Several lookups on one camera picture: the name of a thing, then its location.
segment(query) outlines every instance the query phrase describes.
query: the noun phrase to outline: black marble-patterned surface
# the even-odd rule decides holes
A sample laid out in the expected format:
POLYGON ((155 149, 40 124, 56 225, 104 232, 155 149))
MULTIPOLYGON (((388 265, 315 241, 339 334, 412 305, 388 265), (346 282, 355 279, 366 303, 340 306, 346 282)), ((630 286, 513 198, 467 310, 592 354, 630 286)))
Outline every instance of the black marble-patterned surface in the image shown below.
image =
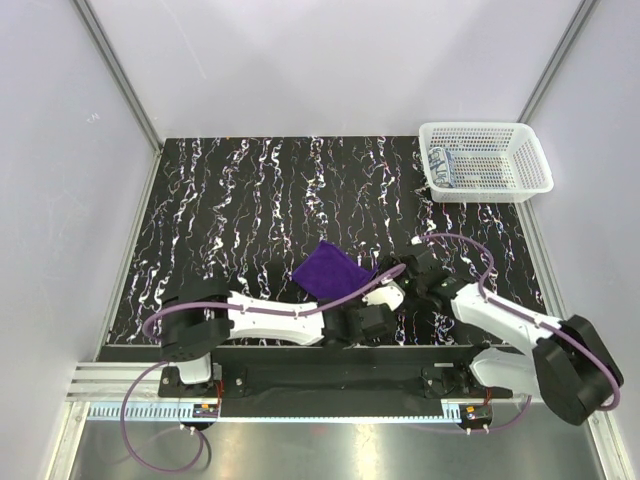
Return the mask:
MULTIPOLYGON (((490 287, 544 311, 514 206, 433 203, 416 137, 167 140, 107 343, 149 343, 141 319, 160 307, 174 282, 221 269, 234 290, 299 302, 312 298, 291 273, 321 239, 371 269, 427 232, 460 233, 487 245, 496 258, 490 287)), ((476 277, 484 271, 484 259, 459 242, 434 249, 451 270, 476 277)), ((400 314, 389 341, 490 338, 423 312, 400 314)))

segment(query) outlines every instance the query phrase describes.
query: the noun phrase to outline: gray floor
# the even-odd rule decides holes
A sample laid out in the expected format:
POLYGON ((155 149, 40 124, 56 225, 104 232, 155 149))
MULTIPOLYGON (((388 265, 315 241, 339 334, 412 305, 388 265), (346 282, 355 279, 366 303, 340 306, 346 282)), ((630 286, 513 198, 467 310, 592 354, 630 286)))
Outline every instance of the gray floor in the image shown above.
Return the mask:
MULTIPOLYGON (((515 413, 496 405, 496 424, 515 413)), ((167 423, 131 423, 134 447, 167 423)), ((511 430, 467 437, 420 431, 408 425, 218 424, 208 429, 211 461, 202 459, 181 479, 603 479, 591 434, 534 405, 511 430)), ((430 428, 455 429, 448 425, 430 428)), ((198 441, 173 432, 140 449, 152 464, 176 468, 197 451, 198 441)), ((149 472, 126 451, 116 422, 89 422, 72 479, 166 478, 149 472)))

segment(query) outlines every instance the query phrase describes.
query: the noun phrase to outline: metal frame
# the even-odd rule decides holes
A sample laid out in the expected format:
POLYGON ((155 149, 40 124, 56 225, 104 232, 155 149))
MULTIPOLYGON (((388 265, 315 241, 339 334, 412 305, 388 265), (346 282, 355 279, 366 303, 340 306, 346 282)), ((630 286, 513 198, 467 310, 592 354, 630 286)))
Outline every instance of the metal frame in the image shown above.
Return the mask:
MULTIPOLYGON (((600 0, 582 0, 533 89, 518 122, 529 123, 534 117, 562 63, 599 3, 600 0)), ((556 317, 568 318, 569 312, 562 300, 531 201, 516 204, 516 211, 529 247, 531 261, 538 277, 538 284, 547 311, 556 317)), ((610 412, 596 412, 589 418, 589 427, 606 478, 633 480, 635 475, 614 415, 610 412)))
MULTIPOLYGON (((158 137, 149 117, 146 115, 140 100, 135 94, 131 84, 129 83, 124 70, 120 66, 117 57, 111 47, 103 28, 88 0, 72 0, 77 7, 78 12, 87 26, 93 40, 99 49, 99 52, 105 60, 114 80, 118 84, 123 97, 129 104, 134 116, 140 124, 147 140, 156 152, 160 152, 161 139, 158 137)), ((545 93, 549 89, 551 82, 557 74, 560 66, 567 57, 571 47, 576 42, 580 32, 587 24, 594 9, 600 0, 583 0, 579 5, 575 15, 564 32, 558 46, 546 65, 536 87, 534 88, 527 104, 522 110, 518 121, 528 123, 533 118, 536 109, 540 105, 545 93)), ((150 176, 145 184, 140 205, 136 214, 135 225, 129 239, 129 245, 125 258, 121 266, 121 273, 118 282, 114 288, 109 313, 105 318, 105 335, 108 327, 111 325, 115 316, 115 308, 117 307, 118 296, 121 293, 124 279, 128 271, 128 264, 133 255, 135 241, 140 230, 146 202, 151 192, 153 177, 159 163, 159 155, 156 155, 154 167, 151 169, 150 176)), ((567 310, 562 301, 560 290, 551 267, 547 251, 544 246, 543 239, 540 234, 539 226, 535 218, 535 213, 530 202, 516 205, 516 210, 523 228, 523 233, 529 247, 531 259, 538 277, 540 289, 545 299, 546 307, 550 314, 566 318, 567 310)), ((105 336, 101 337, 98 349, 104 344, 105 336)), ((111 374, 120 375, 115 383, 111 384, 109 390, 116 396, 123 395, 123 388, 132 380, 132 375, 137 371, 141 371, 142 365, 147 364, 81 364, 79 365, 80 375, 86 382, 75 381, 70 389, 70 406, 66 410, 66 418, 58 437, 58 444, 54 452, 53 460, 50 464, 47 479, 49 480, 67 480, 71 473, 71 468, 75 460, 75 454, 78 448, 80 437, 84 428, 84 424, 89 411, 88 400, 95 400, 96 397, 104 398, 106 393, 106 385, 100 382, 105 380, 106 376, 111 374)), ((150 374, 146 382, 142 382, 135 393, 134 399, 143 401, 158 401, 157 398, 157 382, 160 372, 150 374)), ((594 444, 597 454, 600 458, 605 476, 607 479, 616 480, 632 480, 635 478, 629 461, 629 456, 625 451, 624 444, 615 420, 610 413, 597 412, 589 419, 589 426, 593 435, 594 444)))
POLYGON ((144 183, 144 188, 142 189, 142 194, 140 195, 140 201, 138 202, 138 207, 136 208, 136 215, 134 217, 133 225, 131 227, 131 233, 129 234, 129 238, 127 239, 127 246, 125 247, 125 252, 122 257, 122 262, 120 263, 120 268, 118 270, 118 277, 116 279, 116 283, 111 292, 111 298, 109 299, 109 306, 107 307, 107 313, 103 320, 102 330, 99 337, 100 341, 98 342, 93 354, 94 361, 98 360, 98 355, 100 354, 100 350, 102 349, 102 346, 107 343, 107 337, 116 319, 116 313, 118 312, 118 305, 120 304, 120 296, 122 295, 122 291, 124 289, 124 285, 127 280, 127 275, 129 273, 129 265, 131 264, 131 259, 133 258, 133 254, 135 252, 136 243, 138 241, 138 235, 140 234, 140 230, 142 229, 144 213, 147 209, 149 198, 151 197, 151 191, 153 189, 153 181, 155 180, 156 173, 160 166, 161 158, 162 158, 162 150, 160 150, 159 152, 156 152, 153 156, 153 163, 151 165, 151 168, 149 169, 149 173, 147 174, 147 178, 144 183))
POLYGON ((124 97, 125 102, 131 109, 131 113, 135 117, 142 133, 146 137, 147 141, 153 148, 154 152, 159 152, 162 149, 162 145, 164 141, 158 135, 153 123, 151 123, 151 119, 147 115, 138 95, 136 94, 131 82, 127 78, 127 75, 118 60, 118 57, 115 54, 115 50, 111 46, 107 35, 104 32, 104 28, 100 24, 96 13, 89 0, 71 0, 73 5, 76 7, 78 11, 78 15, 82 19, 89 35, 93 39, 96 48, 98 49, 100 56, 104 60, 111 76, 118 86, 120 93, 124 97))

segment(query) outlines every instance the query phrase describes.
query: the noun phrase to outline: white wall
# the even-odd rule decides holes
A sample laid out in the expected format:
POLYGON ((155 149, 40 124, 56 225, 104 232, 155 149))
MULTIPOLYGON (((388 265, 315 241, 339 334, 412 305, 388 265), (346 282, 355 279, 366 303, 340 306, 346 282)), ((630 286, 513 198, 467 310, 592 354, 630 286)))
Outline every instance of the white wall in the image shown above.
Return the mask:
POLYGON ((151 149, 70 1, 0 2, 0 476, 39 478, 151 149))
POLYGON ((518 118, 579 0, 92 0, 160 135, 518 118))
POLYGON ((555 189, 533 205, 560 290, 623 374, 617 417, 640 472, 640 3, 600 2, 532 122, 555 189))

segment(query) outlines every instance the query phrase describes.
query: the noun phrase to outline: blue package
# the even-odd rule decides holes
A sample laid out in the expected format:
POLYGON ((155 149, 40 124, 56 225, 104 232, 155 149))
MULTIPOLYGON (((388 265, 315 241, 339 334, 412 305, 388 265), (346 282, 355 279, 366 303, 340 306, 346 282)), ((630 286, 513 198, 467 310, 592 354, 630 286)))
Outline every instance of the blue package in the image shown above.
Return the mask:
POLYGON ((429 150, 431 179, 437 187, 455 188, 455 159, 451 152, 442 147, 429 150))

